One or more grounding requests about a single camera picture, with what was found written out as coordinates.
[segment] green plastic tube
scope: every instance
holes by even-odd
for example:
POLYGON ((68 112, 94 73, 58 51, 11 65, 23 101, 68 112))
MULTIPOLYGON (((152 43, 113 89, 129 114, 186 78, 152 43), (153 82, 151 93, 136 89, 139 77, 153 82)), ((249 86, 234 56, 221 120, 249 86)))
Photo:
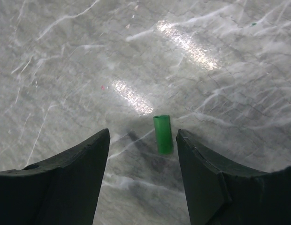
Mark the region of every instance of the green plastic tube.
POLYGON ((169 116, 168 115, 154 116, 153 120, 158 152, 160 154, 172 153, 174 146, 169 116))

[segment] gray marble surface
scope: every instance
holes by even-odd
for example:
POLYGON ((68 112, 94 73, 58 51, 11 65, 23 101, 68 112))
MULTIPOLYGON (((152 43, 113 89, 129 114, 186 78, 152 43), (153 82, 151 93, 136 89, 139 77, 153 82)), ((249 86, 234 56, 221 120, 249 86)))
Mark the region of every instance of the gray marble surface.
POLYGON ((291 0, 0 0, 0 171, 103 128, 95 225, 188 225, 152 117, 263 171, 291 165, 291 0))

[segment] marble floor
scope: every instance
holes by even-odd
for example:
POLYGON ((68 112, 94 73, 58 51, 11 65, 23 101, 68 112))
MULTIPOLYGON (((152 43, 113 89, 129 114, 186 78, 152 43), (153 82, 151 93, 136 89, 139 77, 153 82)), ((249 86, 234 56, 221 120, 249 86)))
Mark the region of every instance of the marble floor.
POLYGON ((109 128, 94 225, 188 225, 173 136, 291 165, 291 0, 0 0, 0 171, 109 128))

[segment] white vein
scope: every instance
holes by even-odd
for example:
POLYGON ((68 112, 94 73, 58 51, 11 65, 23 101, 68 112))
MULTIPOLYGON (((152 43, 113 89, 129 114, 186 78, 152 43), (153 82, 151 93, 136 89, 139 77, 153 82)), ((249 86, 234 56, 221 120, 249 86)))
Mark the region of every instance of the white vein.
POLYGON ((19 89, 18 89, 18 93, 17 93, 17 96, 16 96, 16 99, 15 99, 15 103, 14 103, 14 104, 16 104, 16 103, 17 103, 17 101, 18 101, 18 97, 19 97, 19 92, 20 92, 20 89, 21 89, 21 88, 19 88, 19 89))
POLYGON ((139 138, 139 139, 137 139, 137 140, 131 142, 131 143, 128 144, 127 146, 125 146, 125 147, 123 148, 122 151, 120 151, 120 152, 118 152, 118 153, 115 153, 115 154, 109 156, 107 160, 110 160, 110 159, 112 159, 112 158, 115 158, 115 157, 119 156, 119 155, 122 154, 124 151, 126 151, 126 150, 131 146, 131 145, 133 145, 134 143, 136 143, 136 142, 140 141, 141 139, 147 137, 147 136, 148 136, 149 134, 151 134, 153 131, 154 131, 154 129, 150 130, 150 131, 147 132, 145 135, 143 135, 141 138, 139 138))
POLYGON ((205 15, 201 15, 199 17, 194 17, 194 18, 191 18, 189 19, 188 21, 183 21, 183 22, 176 22, 176 23, 173 23, 172 25, 173 26, 185 26, 185 25, 190 25, 190 24, 194 24, 195 22, 197 22, 198 20, 202 20, 202 19, 207 19, 207 18, 214 18, 215 16, 219 15, 220 13, 222 13, 223 11, 228 11, 229 9, 232 9, 234 8, 234 4, 238 2, 235 1, 234 3, 230 4, 230 5, 226 5, 218 10, 215 10, 211 13, 208 13, 208 14, 205 14, 205 15))
POLYGON ((273 8, 272 10, 270 10, 269 12, 267 12, 260 20, 258 20, 256 23, 260 23, 262 21, 264 21, 269 15, 271 15, 273 12, 275 12, 278 8, 280 8, 282 5, 284 4, 284 2, 281 2, 278 6, 276 6, 275 8, 273 8))
POLYGON ((24 68, 20 71, 20 73, 17 75, 18 79, 20 79, 20 75, 23 73, 23 71, 28 67, 28 65, 31 63, 33 56, 30 57, 30 60, 28 63, 24 66, 24 68))
POLYGON ((121 140, 124 138, 127 134, 124 134, 123 136, 120 136, 119 134, 115 134, 113 137, 110 139, 110 145, 114 144, 115 142, 121 140))
POLYGON ((91 80, 89 80, 88 82, 86 82, 85 84, 79 86, 77 89, 75 89, 74 91, 71 91, 70 93, 68 93, 68 95, 64 98, 64 100, 61 102, 61 104, 64 106, 66 100, 69 98, 69 96, 71 94, 76 95, 77 93, 79 93, 81 90, 83 90, 89 83, 91 82, 91 80))
POLYGON ((61 48, 61 55, 54 55, 54 56, 50 56, 48 58, 42 58, 42 59, 39 59, 38 62, 37 62, 37 68, 33 74, 33 77, 35 77, 36 73, 38 72, 38 70, 40 69, 40 67, 43 65, 44 62, 47 62, 48 60, 52 60, 52 59, 60 59, 63 57, 64 55, 64 50, 65 50, 65 45, 62 45, 62 48, 61 48))
POLYGON ((88 12, 95 4, 97 4, 99 1, 101 0, 96 0, 94 3, 92 3, 92 5, 90 7, 88 7, 87 9, 85 9, 83 12, 77 14, 77 15, 65 15, 63 17, 61 17, 60 19, 56 20, 55 22, 53 22, 51 25, 49 25, 41 34, 40 36, 37 38, 37 40, 40 40, 47 32, 49 32, 54 26, 58 25, 60 22, 62 22, 63 20, 67 20, 67 19, 75 19, 80 15, 85 14, 86 12, 88 12))
POLYGON ((279 14, 279 16, 278 16, 278 19, 277 19, 277 21, 275 22, 276 25, 279 23, 279 20, 281 19, 283 13, 285 12, 286 8, 288 7, 288 5, 289 5, 290 3, 291 3, 291 0, 287 1, 287 2, 284 4, 284 6, 283 6, 283 8, 282 8, 282 10, 281 10, 281 12, 280 12, 280 14, 279 14))
POLYGON ((213 122, 215 124, 218 124, 218 125, 222 125, 222 126, 225 126, 225 127, 236 127, 236 125, 232 124, 232 123, 228 123, 222 119, 219 119, 219 118, 216 118, 216 117, 213 117, 213 116, 209 116, 209 115, 206 115, 206 114, 203 114, 203 113, 200 113, 200 112, 192 112, 188 115, 185 115, 185 116, 182 116, 180 118, 178 118, 177 120, 180 120, 180 119, 184 119, 186 117, 189 117, 190 115, 193 115, 195 118, 197 118, 198 120, 200 121, 208 121, 208 122, 213 122))
POLYGON ((10 145, 8 145, 7 147, 5 147, 5 149, 4 149, 3 151, 0 152, 0 155, 1 155, 2 153, 4 153, 5 151, 7 151, 8 149, 11 149, 11 146, 10 146, 10 145))
POLYGON ((169 192, 173 192, 173 193, 185 196, 185 193, 182 193, 182 192, 179 192, 179 191, 173 191, 173 190, 170 190, 170 189, 166 188, 165 186, 156 185, 156 184, 144 181, 144 180, 133 179, 131 177, 126 177, 126 176, 118 176, 118 175, 111 174, 111 173, 106 173, 105 175, 108 178, 112 179, 113 183, 104 180, 103 184, 102 184, 102 187, 103 186, 109 186, 109 187, 117 188, 117 189, 129 189, 129 187, 131 185, 134 185, 135 183, 138 183, 138 184, 147 186, 149 188, 162 189, 162 190, 165 190, 165 191, 169 191, 169 192))
POLYGON ((26 3, 26 0, 23 1, 23 5, 22 5, 22 7, 21 7, 20 10, 19 10, 19 16, 18 16, 18 18, 17 18, 18 20, 19 20, 20 17, 23 15, 23 8, 24 8, 25 3, 26 3))
POLYGON ((80 47, 83 47, 85 50, 89 50, 89 49, 92 49, 92 48, 106 47, 106 45, 81 45, 80 47))
POLYGON ((11 72, 11 74, 13 74, 13 73, 15 73, 17 70, 19 70, 20 69, 20 67, 22 67, 23 66, 23 64, 24 64, 24 62, 22 62, 15 70, 13 70, 12 72, 11 72))
POLYGON ((30 116, 31 116, 31 113, 29 113, 27 119, 25 120, 25 123, 24 123, 24 125, 23 125, 23 129, 22 129, 22 132, 21 132, 21 134, 20 134, 18 140, 21 140, 21 138, 23 137, 23 132, 24 132, 24 129, 25 129, 25 125, 27 124, 28 119, 29 119, 30 116))
POLYGON ((142 37, 142 36, 145 36, 145 35, 150 34, 150 33, 153 33, 153 32, 154 32, 153 29, 146 30, 146 31, 140 32, 140 33, 138 33, 138 34, 135 34, 135 35, 133 35, 133 36, 128 36, 128 37, 126 37, 126 41, 127 41, 127 42, 130 42, 130 41, 132 41, 132 40, 138 39, 138 38, 140 38, 140 37, 142 37))
POLYGON ((42 130, 43 125, 44 125, 44 123, 45 123, 45 121, 46 121, 46 117, 47 117, 47 115, 48 115, 48 112, 49 112, 49 110, 50 110, 52 107, 55 107, 55 105, 50 105, 49 108, 47 109, 46 115, 45 115, 45 117, 44 117, 44 119, 43 119, 43 122, 42 122, 42 124, 41 124, 41 127, 40 127, 40 129, 39 129, 39 131, 38 131, 37 138, 36 138, 36 140, 35 140, 35 142, 34 142, 33 148, 32 148, 32 150, 31 150, 31 153, 30 153, 30 155, 29 155, 28 161, 27 161, 27 163, 26 163, 25 166, 27 166, 27 165, 29 164, 29 161, 30 161, 30 159, 31 159, 31 157, 32 157, 32 154, 33 154, 33 152, 34 152, 34 149, 35 149, 36 143, 37 143, 37 141, 38 141, 38 139, 39 139, 39 137, 40 137, 41 130, 42 130))

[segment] green cylinder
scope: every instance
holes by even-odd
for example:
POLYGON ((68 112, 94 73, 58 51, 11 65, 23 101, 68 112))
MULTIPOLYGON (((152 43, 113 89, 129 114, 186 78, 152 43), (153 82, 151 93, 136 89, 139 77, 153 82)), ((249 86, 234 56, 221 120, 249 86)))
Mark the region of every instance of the green cylinder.
POLYGON ((154 127, 157 140, 158 152, 160 154, 170 154, 173 152, 172 132, 168 115, 154 116, 154 127))

